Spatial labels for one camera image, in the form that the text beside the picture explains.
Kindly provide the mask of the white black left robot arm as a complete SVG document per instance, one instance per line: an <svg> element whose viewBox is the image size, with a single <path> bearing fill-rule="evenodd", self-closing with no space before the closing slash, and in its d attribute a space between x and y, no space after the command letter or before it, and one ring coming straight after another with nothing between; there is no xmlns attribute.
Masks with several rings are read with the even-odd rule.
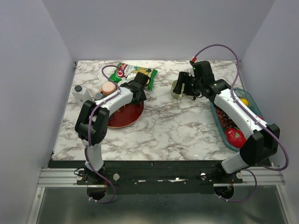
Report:
<svg viewBox="0 0 299 224"><path fill-rule="evenodd" d="M150 81L149 76L138 72L133 80L120 86L108 82L107 96L95 102L87 100L83 103L75 131L85 145L85 166L90 170L87 178L91 183L103 181L101 143L108 128L127 127L139 119L146 100L144 88Z"/></svg>

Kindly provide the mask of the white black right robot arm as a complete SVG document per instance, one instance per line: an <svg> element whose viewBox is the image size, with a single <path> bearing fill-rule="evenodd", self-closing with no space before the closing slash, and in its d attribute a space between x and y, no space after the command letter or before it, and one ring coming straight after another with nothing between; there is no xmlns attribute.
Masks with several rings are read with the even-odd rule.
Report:
<svg viewBox="0 0 299 224"><path fill-rule="evenodd" d="M232 173L254 166L274 155L278 150L276 139L280 129L254 114L225 80L216 80L208 61L191 63L191 66L191 72L179 73L173 92L209 99L234 121L246 139L239 152L223 160L220 168L215 171L216 180L225 183L231 179Z"/></svg>

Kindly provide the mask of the cream mug with black rim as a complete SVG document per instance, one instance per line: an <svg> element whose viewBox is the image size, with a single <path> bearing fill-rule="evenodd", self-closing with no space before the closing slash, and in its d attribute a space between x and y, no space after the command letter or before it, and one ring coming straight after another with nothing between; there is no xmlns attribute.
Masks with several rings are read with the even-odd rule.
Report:
<svg viewBox="0 0 299 224"><path fill-rule="evenodd" d="M190 100L196 100L198 94L194 93L194 92L185 92L185 95L187 98L189 98Z"/></svg>

